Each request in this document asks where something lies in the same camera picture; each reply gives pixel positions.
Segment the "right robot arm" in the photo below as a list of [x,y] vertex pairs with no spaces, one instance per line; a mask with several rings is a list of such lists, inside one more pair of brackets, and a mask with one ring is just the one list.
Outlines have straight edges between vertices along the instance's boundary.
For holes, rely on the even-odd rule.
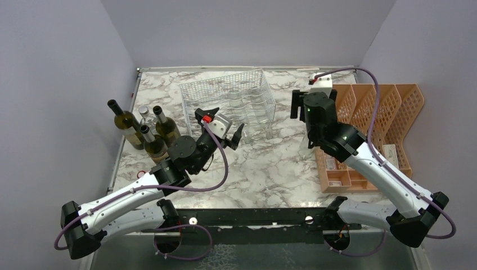
[[351,167],[377,187],[391,205],[337,197],[326,208],[325,223],[333,229],[345,224],[367,225],[391,233],[412,248],[421,245],[449,202],[442,192],[431,193],[388,162],[354,126],[338,121],[336,91],[292,91],[290,117],[306,124],[307,147],[318,147]]

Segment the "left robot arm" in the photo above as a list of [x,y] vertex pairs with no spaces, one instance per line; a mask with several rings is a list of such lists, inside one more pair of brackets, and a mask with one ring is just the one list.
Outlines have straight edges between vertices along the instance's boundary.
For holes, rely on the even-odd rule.
[[[115,236],[156,228],[163,231],[179,228],[176,210],[166,197],[176,191],[218,189],[229,174],[224,150],[227,147],[235,150],[240,143],[245,124],[241,123],[232,138],[227,138],[232,121],[218,111],[218,108],[196,109],[195,118],[202,130],[200,137],[178,137],[167,149],[168,157],[133,183],[91,202],[64,204],[61,232],[54,241],[54,248],[62,250],[59,240],[64,238],[64,249],[71,259],[76,260],[94,253],[103,242]],[[204,166],[217,150],[224,162],[222,180],[209,188],[189,188],[190,175],[204,171]]]

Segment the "clear glass bottle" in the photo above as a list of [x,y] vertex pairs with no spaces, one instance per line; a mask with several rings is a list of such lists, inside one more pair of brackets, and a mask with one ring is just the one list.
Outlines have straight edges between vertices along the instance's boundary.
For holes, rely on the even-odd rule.
[[269,98],[259,87],[251,89],[251,105],[253,107],[256,120],[259,126],[264,130],[266,139],[272,139],[271,120],[268,117]]
[[308,148],[308,144],[309,139],[307,133],[305,132],[298,149],[298,155],[302,160],[307,160],[313,155],[313,149]]
[[237,125],[244,124],[242,129],[242,139],[244,143],[252,143],[252,131],[250,125],[252,124],[252,89],[240,89],[239,87],[232,87],[228,93],[229,105],[232,113],[232,120]]

